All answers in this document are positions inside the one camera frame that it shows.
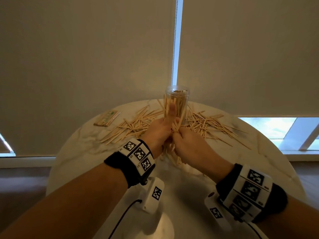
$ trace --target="hand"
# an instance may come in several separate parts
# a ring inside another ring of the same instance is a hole
[[[161,155],[165,140],[172,135],[171,126],[176,118],[176,105],[171,103],[169,105],[168,115],[166,119],[160,118],[154,120],[141,139],[148,145],[154,159]]]
[[[202,136],[185,127],[181,127],[179,132],[174,132],[173,142],[176,154],[183,163],[204,173],[216,183],[233,169],[233,164],[220,157]]]

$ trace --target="wristband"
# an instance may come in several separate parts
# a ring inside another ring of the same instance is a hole
[[[268,215],[280,213],[287,205],[287,195],[272,179],[235,164],[233,170],[216,185],[218,201],[237,220],[257,223]]]
[[[122,145],[118,152],[113,153],[104,162],[112,168],[121,169],[128,188],[138,183],[145,185],[155,167],[153,155],[146,143],[134,138]]]

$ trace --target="marble tabletop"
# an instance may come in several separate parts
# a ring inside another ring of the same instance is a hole
[[[110,127],[93,126],[97,117],[86,122],[72,134],[58,153],[51,169],[47,195],[75,177],[102,163],[124,143],[105,145],[100,140],[123,118],[132,120],[135,112],[150,106],[150,110],[160,108],[157,100],[144,100],[120,105],[115,110],[121,112]],[[196,111],[205,111],[205,115],[223,114],[219,120],[247,133],[233,130],[238,141],[220,134],[220,140],[206,139],[209,145],[231,163],[248,164],[270,175],[274,182],[282,186],[292,196],[306,201],[306,194],[299,177],[287,158],[263,134],[244,121],[219,109],[193,103]],[[209,178],[191,175],[173,166],[169,160],[158,160],[151,176],[157,176],[165,183],[165,190],[154,215],[148,215],[134,207],[126,214],[112,238],[255,238],[254,232],[245,224],[237,225],[233,232],[225,233],[213,220],[204,205],[205,197],[214,188]],[[141,188],[131,187],[115,207],[94,238],[108,238],[112,229],[130,203],[138,198]]]

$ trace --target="person's right arm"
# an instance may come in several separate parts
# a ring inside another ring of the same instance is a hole
[[[200,135],[181,127],[173,134],[175,151],[183,163],[189,164],[214,182],[221,181],[234,165],[219,156]],[[288,196],[286,208],[272,214],[258,227],[269,237],[274,238],[318,238],[319,212],[305,203]]]

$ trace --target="transparent container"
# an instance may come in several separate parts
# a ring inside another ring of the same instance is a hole
[[[171,85],[167,87],[164,94],[164,117],[168,114],[169,104],[171,102],[176,104],[177,117],[182,119],[182,124],[185,124],[187,115],[189,89],[180,85]]]

